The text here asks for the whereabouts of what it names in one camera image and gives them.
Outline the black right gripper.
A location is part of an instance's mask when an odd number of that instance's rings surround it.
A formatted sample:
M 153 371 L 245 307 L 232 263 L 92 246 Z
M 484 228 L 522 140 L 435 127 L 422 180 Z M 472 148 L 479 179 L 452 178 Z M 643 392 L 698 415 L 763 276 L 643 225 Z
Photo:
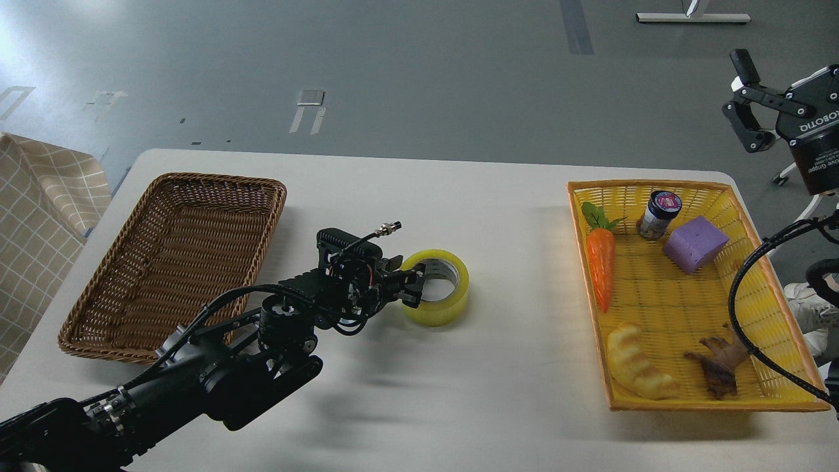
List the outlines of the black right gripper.
M 733 50 L 730 59 L 739 83 L 732 99 L 722 106 L 722 113 L 746 152 L 767 150 L 776 141 L 769 129 L 759 125 L 751 106 L 778 111 L 777 134 L 788 142 L 809 194 L 837 192 L 837 65 L 819 69 L 780 92 L 760 84 L 749 51 Z

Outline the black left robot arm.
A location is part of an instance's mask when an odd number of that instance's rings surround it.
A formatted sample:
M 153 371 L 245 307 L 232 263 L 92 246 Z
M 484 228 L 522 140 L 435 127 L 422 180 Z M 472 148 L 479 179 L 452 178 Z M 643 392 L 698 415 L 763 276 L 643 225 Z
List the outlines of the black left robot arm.
M 317 329 L 352 336 L 391 302 L 420 304 L 425 263 L 387 259 L 372 242 L 400 227 L 384 224 L 362 238 L 320 230 L 317 268 L 222 293 L 128 383 L 4 421 L 2 466 L 122 471 L 198 416 L 230 431 L 245 427 L 321 373 Z

